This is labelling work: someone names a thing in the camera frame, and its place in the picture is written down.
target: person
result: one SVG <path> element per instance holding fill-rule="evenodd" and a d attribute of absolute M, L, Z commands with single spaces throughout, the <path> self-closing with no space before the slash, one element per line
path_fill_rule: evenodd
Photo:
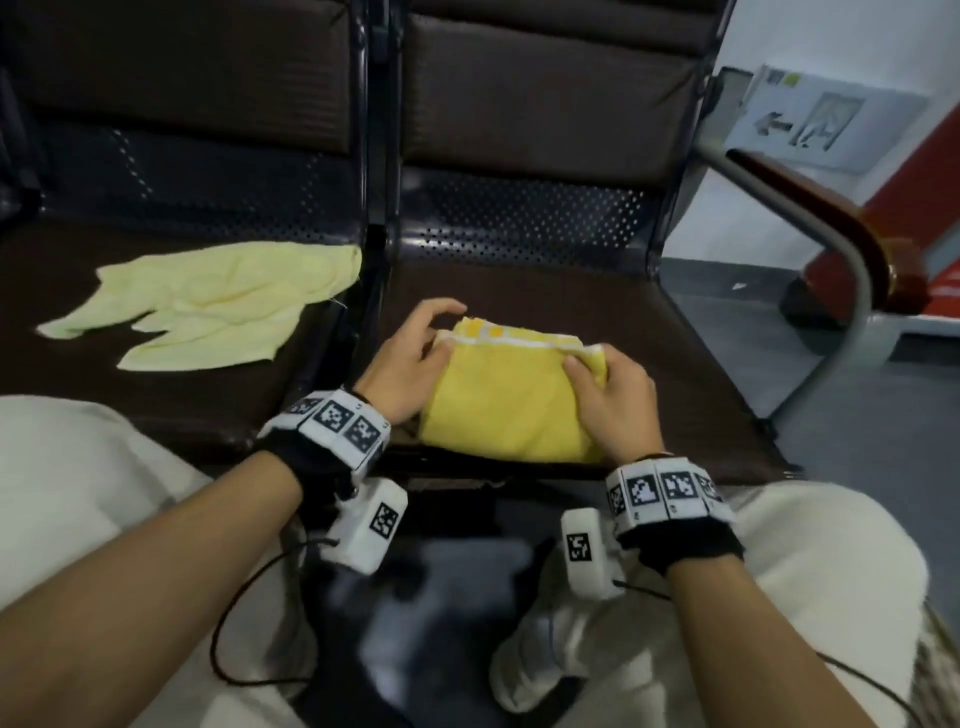
<path fill-rule="evenodd" d="M 448 343 L 423 354 L 431 323 L 465 309 L 422 302 L 352 391 L 392 425 L 414 416 L 451 355 Z M 612 347 L 607 356 L 604 390 L 564 364 L 584 428 L 619 464 L 662 452 L 653 383 Z M 277 688 L 228 687 L 205 658 L 233 594 L 284 534 L 297 537 L 288 530 L 305 493 L 323 487 L 296 470 L 260 449 L 209 481 L 100 405 L 0 399 L 0 725 L 300 725 Z M 879 506 L 836 486 L 770 486 L 737 516 L 735 536 L 664 532 L 659 550 L 634 534 L 628 546 L 662 576 L 633 551 L 628 579 L 669 590 L 673 605 L 581 602 L 548 563 L 538 603 L 493 660 L 497 700 L 529 710 L 573 674 L 588 681 L 567 727 L 902 725 L 896 706 L 838 679 L 811 645 L 904 695 L 926 580 L 916 547 Z M 295 570 L 268 571 L 238 604 L 229 672 L 308 674 Z"/>

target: pale yellow cloth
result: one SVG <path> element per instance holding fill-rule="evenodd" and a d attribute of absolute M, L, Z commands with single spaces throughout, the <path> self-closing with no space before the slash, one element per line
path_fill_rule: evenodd
<path fill-rule="evenodd" d="M 601 459 L 577 420 L 577 401 L 562 365 L 568 355 L 576 356 L 603 386 L 602 347 L 482 319 L 464 319 L 438 336 L 453 339 L 453 356 L 420 416 L 422 442 L 498 460 Z"/>
<path fill-rule="evenodd" d="M 273 359 L 309 303 L 349 288 L 360 273 L 351 245 L 248 242 L 144 255 L 97 269 L 100 287 L 73 313 L 37 327 L 51 339 L 129 321 L 165 331 L 117 365 L 184 372 Z"/>

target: chair backrest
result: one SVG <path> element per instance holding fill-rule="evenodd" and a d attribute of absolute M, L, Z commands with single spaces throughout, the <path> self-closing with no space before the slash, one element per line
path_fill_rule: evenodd
<path fill-rule="evenodd" d="M 0 22 L 45 213 L 362 238 L 365 2 L 11 0 Z"/>
<path fill-rule="evenodd" d="M 397 254 L 644 270 L 731 11 L 728 0 L 397 6 Z"/>

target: crumpled cloth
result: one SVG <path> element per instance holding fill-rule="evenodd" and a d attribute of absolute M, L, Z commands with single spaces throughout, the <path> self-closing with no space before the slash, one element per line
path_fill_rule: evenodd
<path fill-rule="evenodd" d="M 37 332 L 72 339 L 142 316 L 135 330 L 164 333 L 133 347 L 117 365 L 136 372 L 273 359 L 304 307 L 349 288 L 360 261 L 356 246 L 265 241 L 144 255 L 98 268 L 96 293 Z"/>
<path fill-rule="evenodd" d="M 577 419 L 563 369 L 576 356 L 607 382 L 600 345 L 576 336 L 500 327 L 465 318 L 439 340 L 453 356 L 420 415 L 420 440 L 438 448 L 518 462 L 597 462 L 603 453 Z"/>

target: hand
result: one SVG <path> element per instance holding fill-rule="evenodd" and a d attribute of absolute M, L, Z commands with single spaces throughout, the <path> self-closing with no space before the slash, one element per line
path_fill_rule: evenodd
<path fill-rule="evenodd" d="M 664 452 L 657 414 L 657 386 L 625 353 L 604 344 L 607 386 L 601 389 L 580 359 L 568 356 L 564 370 L 577 396 L 580 423 L 616 464 Z"/>
<path fill-rule="evenodd" d="M 424 356 L 437 331 L 430 327 L 442 313 L 462 314 L 467 307 L 454 299 L 421 301 L 396 333 L 384 342 L 353 390 L 367 398 L 391 425 L 406 422 L 423 409 L 453 354 L 453 342 L 442 341 Z"/>

